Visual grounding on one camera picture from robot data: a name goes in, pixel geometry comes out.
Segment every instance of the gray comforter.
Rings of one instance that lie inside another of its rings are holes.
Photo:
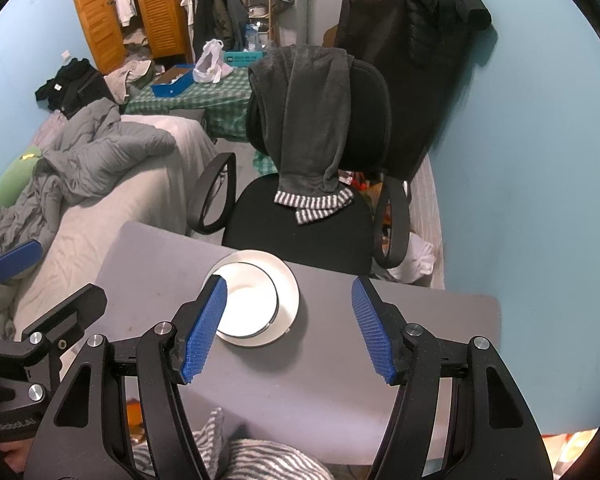
[[[31,239],[46,254],[58,232],[63,203],[103,197],[136,164],[175,148],[175,139],[164,130],[121,122],[117,105],[107,99],[83,108],[43,152],[16,204],[0,206],[0,254]],[[11,303],[19,281],[30,272],[0,286],[0,339],[14,335]]]

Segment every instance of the white bedsheet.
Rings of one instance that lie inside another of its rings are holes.
[[[189,198],[198,177],[217,155],[215,146],[200,124],[189,119],[123,116],[122,120],[167,130],[176,139],[178,150],[138,164],[103,199],[85,200],[64,212],[45,259],[16,295],[17,340],[30,323],[94,282],[112,241],[126,222],[133,220],[179,234],[187,231]]]

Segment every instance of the louvered door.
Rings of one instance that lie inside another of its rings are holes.
[[[155,57],[183,54],[185,43],[175,0],[138,0],[140,15]]]
[[[103,74],[119,68],[126,57],[113,0],[74,0],[96,67]]]

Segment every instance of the office chair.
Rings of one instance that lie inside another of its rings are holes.
[[[382,75],[369,63],[354,60],[350,69],[351,116],[339,168],[347,171],[381,170],[391,133],[389,92]],[[260,112],[251,95],[246,117],[251,145],[267,155]],[[402,182],[386,176],[375,216],[353,189],[353,201],[328,218],[298,225],[295,209],[273,202],[278,174],[251,182],[235,200],[235,153],[221,153],[200,176],[193,193],[194,231],[211,234],[224,227],[222,244],[238,250],[255,249],[282,260],[347,274],[369,275],[374,258],[383,268],[397,267],[409,243],[409,200]],[[218,220],[205,225],[216,180],[226,171],[227,196]],[[382,225],[391,207],[388,248],[382,246]]]

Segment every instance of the person's hand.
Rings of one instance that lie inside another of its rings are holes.
[[[33,444],[32,438],[29,440],[0,443],[0,451],[4,453],[4,461],[16,473],[22,473],[24,471],[31,444]]]

